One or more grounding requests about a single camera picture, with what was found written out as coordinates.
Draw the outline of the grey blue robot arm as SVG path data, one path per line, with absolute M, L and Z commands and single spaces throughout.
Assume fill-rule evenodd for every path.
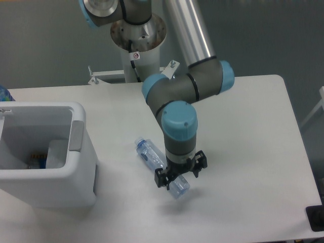
M 90 26 L 111 25 L 112 40 L 126 54 L 125 77 L 142 83 L 143 97 L 164 135 L 167 166 L 155 170 L 157 186 L 169 187 L 187 172 L 197 176 L 208 164 L 205 154 L 196 150 L 193 103 L 229 90 L 235 80 L 230 64 L 215 55 L 198 2 L 164 1 L 188 68 L 180 76 L 160 73 L 150 66 L 152 58 L 140 64 L 166 37 L 151 1 L 80 1 L 79 6 Z

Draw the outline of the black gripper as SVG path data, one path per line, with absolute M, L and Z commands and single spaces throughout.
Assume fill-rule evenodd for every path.
M 196 154 L 192 151 L 183 155 L 175 155 L 167 151 L 166 158 L 167 168 L 155 169 L 154 181 L 158 188 L 166 187 L 167 190 L 170 189 L 170 184 L 180 175 L 193 172 L 195 178 L 198 178 L 200 171 L 208 167 L 207 157 L 202 150 Z

